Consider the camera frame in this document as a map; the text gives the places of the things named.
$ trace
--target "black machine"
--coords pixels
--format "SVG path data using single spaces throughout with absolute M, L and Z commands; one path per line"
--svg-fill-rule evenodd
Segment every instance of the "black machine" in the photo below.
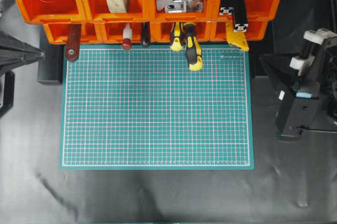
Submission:
M 304 131 L 337 133 L 337 34 L 319 29 L 304 39 L 301 54 L 261 56 L 282 100 L 275 122 L 282 141 L 297 141 Z M 312 128 L 317 116 L 328 118 L 329 130 Z

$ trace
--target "black and yellow screwdriver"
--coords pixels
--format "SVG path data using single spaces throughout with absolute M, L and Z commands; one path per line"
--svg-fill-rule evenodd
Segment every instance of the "black and yellow screwdriver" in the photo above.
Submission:
M 170 48 L 179 52 L 184 48 L 184 31 L 183 31 L 183 23 L 174 22 L 172 25 L 171 33 L 170 33 Z
M 202 49 L 196 37 L 195 24 L 185 23 L 185 38 L 186 38 L 186 51 L 185 56 L 191 71 L 199 71 L 202 69 Z

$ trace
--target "grid lines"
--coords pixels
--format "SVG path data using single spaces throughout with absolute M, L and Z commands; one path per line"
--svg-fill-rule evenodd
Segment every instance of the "grid lines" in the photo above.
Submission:
M 246 56 L 204 48 L 81 48 L 64 84 L 61 167 L 251 167 Z

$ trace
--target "black tool handle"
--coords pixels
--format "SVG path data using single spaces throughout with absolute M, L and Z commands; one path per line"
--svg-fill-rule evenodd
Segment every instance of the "black tool handle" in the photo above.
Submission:
M 181 22 L 174 22 L 170 33 L 170 48 L 179 52 L 184 48 L 184 27 Z
M 185 23 L 186 51 L 185 56 L 190 70 L 198 71 L 202 69 L 202 50 L 196 37 L 195 24 Z
M 151 44 L 150 23 L 144 22 L 142 25 L 141 44 L 143 48 L 147 48 Z

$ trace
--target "white clamp part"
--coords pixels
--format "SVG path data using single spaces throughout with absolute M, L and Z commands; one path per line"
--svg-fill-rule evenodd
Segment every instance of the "white clamp part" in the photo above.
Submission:
M 335 34 L 334 32 L 331 32 L 327 29 L 318 29 L 317 32 L 315 31 L 306 31 L 304 33 L 304 39 L 307 41 L 311 41 L 313 43 L 322 45 L 324 40 L 326 38 L 333 38 L 336 37 L 337 34 Z
M 309 55 L 309 58 L 304 60 L 299 56 L 292 57 L 290 62 L 290 67 L 299 71 L 299 76 L 303 75 L 306 70 L 311 66 L 315 57 L 313 55 Z

